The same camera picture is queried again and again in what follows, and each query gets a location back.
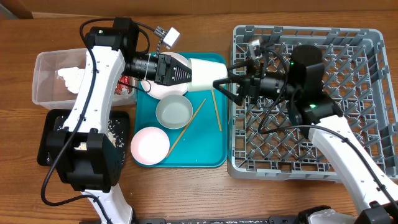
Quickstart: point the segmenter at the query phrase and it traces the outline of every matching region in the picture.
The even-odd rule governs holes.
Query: teal placemat
[[[225,64],[224,58],[214,53],[179,53],[185,58],[197,58],[220,62]],[[216,112],[211,91],[187,92],[187,97],[195,112],[203,99],[205,103],[185,131],[172,153],[162,162],[145,167],[218,167],[222,165],[228,150],[228,127],[227,127],[227,97],[218,90],[214,91],[217,101],[218,114],[222,132],[218,128]],[[149,96],[147,93],[138,91],[137,112],[134,133],[142,128],[157,127],[166,132],[170,139],[170,147],[182,132],[183,128],[171,130],[163,127],[156,119],[155,110],[159,100]]]

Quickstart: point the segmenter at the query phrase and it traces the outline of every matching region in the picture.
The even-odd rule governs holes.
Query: chopstick
[[[199,112],[200,108],[203,106],[203,104],[205,103],[206,98],[203,100],[203,102],[201,103],[201,105],[198,107],[198,109],[196,110],[196,112],[193,114],[191,120],[188,122],[187,125],[185,125],[184,130],[182,130],[180,136],[177,138],[177,140],[175,140],[173,146],[170,148],[169,153],[167,153],[166,158],[170,155],[170,153],[173,151],[175,145],[177,145],[178,141],[180,140],[180,138],[182,137],[182,135],[184,134],[184,132],[187,130],[187,128],[189,127],[189,125],[191,124],[191,122],[193,121],[193,119],[195,118],[195,116],[197,115],[197,113]]]
[[[217,116],[217,121],[218,121],[218,128],[220,129],[220,131],[223,131],[222,128],[221,128],[220,117],[218,116],[218,108],[217,108],[216,97],[214,96],[214,90],[211,90],[211,94],[213,95],[214,107],[216,108],[216,116]]]

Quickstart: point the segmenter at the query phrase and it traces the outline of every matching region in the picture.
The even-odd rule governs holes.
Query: table surface
[[[216,52],[229,58],[233,29],[240,24],[354,27],[380,30],[385,39],[394,88],[398,90],[398,12],[306,12],[220,16],[134,17],[152,27],[176,27],[176,52]],[[78,34],[86,19],[0,21],[0,222],[78,223],[98,218],[87,200],[49,207],[40,199],[48,167],[36,163],[47,110],[32,102],[37,54],[83,47]],[[152,43],[157,38],[150,35]],[[122,109],[134,127],[135,106]],[[231,178],[226,164],[216,169],[139,167],[129,154],[120,186],[139,218],[255,218],[296,215],[317,205],[355,215],[342,184],[322,181],[263,181]],[[58,175],[47,197],[60,201],[78,195]]]

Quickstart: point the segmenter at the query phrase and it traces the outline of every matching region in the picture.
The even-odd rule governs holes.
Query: clear plastic bin
[[[36,58],[33,74],[32,101],[47,109],[72,109],[77,94],[70,92],[65,87],[65,81],[58,76],[61,68],[85,68],[86,49],[58,50],[42,52]],[[129,89],[129,94],[115,94],[112,106],[133,105],[136,103],[137,94],[134,89]]]

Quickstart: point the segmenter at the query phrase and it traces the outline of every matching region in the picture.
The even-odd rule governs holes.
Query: gray dish rack
[[[344,111],[357,139],[390,178],[398,179],[397,108],[392,90],[382,34],[374,29],[344,29],[289,26],[236,26],[231,45],[231,63],[248,56],[248,41],[261,36],[275,43],[286,63],[293,48],[316,45],[323,52],[326,75],[324,90]],[[268,70],[282,68],[270,55]],[[234,70],[245,74],[245,68]],[[236,93],[236,84],[230,85]],[[339,182],[325,156],[298,129],[273,136],[257,133],[272,100],[261,98],[250,105],[229,105],[228,173],[240,179],[312,179]],[[286,102],[279,104],[266,121],[268,129],[291,125]]]

